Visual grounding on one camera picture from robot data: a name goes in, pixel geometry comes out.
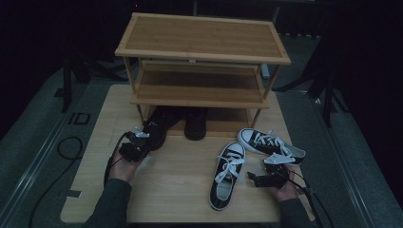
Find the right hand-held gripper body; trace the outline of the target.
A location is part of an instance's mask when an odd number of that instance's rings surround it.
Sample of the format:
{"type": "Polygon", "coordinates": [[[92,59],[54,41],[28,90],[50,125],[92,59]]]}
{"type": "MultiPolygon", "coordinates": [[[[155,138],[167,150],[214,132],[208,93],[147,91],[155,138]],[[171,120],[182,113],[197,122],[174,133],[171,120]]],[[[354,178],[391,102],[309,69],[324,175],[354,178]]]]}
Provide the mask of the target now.
{"type": "Polygon", "coordinates": [[[286,163],[294,162],[292,157],[274,153],[263,161],[266,175],[260,176],[260,182],[264,182],[266,187],[281,188],[288,180],[288,169],[286,163]]]}

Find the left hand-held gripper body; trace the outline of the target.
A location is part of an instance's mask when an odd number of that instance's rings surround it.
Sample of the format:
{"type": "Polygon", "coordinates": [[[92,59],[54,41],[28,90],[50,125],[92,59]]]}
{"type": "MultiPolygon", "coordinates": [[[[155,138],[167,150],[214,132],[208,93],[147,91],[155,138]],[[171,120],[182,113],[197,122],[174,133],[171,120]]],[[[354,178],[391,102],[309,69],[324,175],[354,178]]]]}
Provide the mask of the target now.
{"type": "Polygon", "coordinates": [[[128,162],[140,162],[148,153],[150,148],[147,144],[149,133],[144,133],[139,127],[128,131],[118,140],[119,153],[128,162]]]}

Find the black canvas sneaker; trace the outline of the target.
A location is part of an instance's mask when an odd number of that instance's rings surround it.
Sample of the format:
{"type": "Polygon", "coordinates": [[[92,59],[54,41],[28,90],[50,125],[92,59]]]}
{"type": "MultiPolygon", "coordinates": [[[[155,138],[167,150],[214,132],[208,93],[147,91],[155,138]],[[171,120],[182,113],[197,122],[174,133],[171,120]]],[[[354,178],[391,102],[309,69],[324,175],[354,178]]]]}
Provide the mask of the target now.
{"type": "Polygon", "coordinates": [[[240,170],[245,163],[246,152],[239,142],[227,144],[218,155],[218,162],[209,194],[210,206],[216,211],[227,208],[240,170]]]}
{"type": "Polygon", "coordinates": [[[288,163],[291,166],[299,166],[306,156],[305,150],[285,142],[272,130],[262,132],[243,128],[238,133],[237,140],[247,151],[267,155],[265,162],[269,164],[288,163]]]}

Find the black boot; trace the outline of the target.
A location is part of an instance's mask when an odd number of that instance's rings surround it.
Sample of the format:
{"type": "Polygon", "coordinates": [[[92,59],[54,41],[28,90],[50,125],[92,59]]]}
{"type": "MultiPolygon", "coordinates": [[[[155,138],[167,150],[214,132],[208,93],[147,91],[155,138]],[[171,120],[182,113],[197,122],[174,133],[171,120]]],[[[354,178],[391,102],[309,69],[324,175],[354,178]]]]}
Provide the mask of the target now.
{"type": "Polygon", "coordinates": [[[206,115],[205,107],[190,107],[186,113],[186,123],[184,135],[191,141],[199,141],[206,135],[206,115]]]}
{"type": "Polygon", "coordinates": [[[167,131],[182,118],[182,108],[178,106],[157,106],[152,115],[144,122],[144,133],[148,133],[146,140],[151,151],[158,150],[164,144],[167,131]]]}

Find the wooden shoe rack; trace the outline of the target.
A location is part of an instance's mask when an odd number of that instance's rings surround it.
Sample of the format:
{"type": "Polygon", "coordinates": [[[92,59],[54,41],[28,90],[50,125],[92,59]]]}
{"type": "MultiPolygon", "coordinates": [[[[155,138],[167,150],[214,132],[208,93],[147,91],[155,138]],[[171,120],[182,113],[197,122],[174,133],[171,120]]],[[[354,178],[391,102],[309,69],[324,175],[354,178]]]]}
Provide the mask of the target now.
{"type": "Polygon", "coordinates": [[[205,107],[210,137],[259,126],[272,87],[261,67],[291,62],[271,22],[139,12],[115,53],[138,61],[128,74],[138,121],[158,105],[205,107]]]}

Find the person's right hand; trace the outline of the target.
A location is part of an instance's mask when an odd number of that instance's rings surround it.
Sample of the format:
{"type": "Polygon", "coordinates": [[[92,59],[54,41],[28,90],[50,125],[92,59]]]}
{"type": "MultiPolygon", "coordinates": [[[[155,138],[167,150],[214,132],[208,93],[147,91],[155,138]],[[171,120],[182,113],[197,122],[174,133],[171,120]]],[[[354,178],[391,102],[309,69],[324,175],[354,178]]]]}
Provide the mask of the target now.
{"type": "Polygon", "coordinates": [[[286,201],[298,198],[297,187],[293,184],[295,173],[294,169],[286,165],[289,174],[289,180],[281,187],[269,187],[268,192],[278,201],[286,201]]]}

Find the person's left hand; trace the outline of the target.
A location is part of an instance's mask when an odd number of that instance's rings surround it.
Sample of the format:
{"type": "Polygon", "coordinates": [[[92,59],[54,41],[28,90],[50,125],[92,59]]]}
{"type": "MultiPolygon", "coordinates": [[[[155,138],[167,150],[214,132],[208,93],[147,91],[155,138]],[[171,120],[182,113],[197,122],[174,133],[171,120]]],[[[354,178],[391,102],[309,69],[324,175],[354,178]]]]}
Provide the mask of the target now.
{"type": "Polygon", "coordinates": [[[108,178],[131,182],[141,161],[129,162],[122,155],[116,153],[113,156],[112,165],[109,170],[108,178]]]}

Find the black metal stand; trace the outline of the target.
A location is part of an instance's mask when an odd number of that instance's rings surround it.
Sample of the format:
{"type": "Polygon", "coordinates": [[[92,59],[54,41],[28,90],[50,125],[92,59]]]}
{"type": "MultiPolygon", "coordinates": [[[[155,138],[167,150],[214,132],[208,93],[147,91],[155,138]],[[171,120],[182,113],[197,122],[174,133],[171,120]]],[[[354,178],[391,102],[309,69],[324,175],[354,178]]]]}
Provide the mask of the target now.
{"type": "Polygon", "coordinates": [[[71,90],[71,58],[69,55],[64,59],[64,68],[63,68],[63,109],[62,112],[67,112],[72,98],[72,90],[71,90]]]}
{"type": "Polygon", "coordinates": [[[333,79],[328,78],[325,86],[325,97],[322,117],[328,127],[331,127],[330,115],[332,108],[333,79]]]}

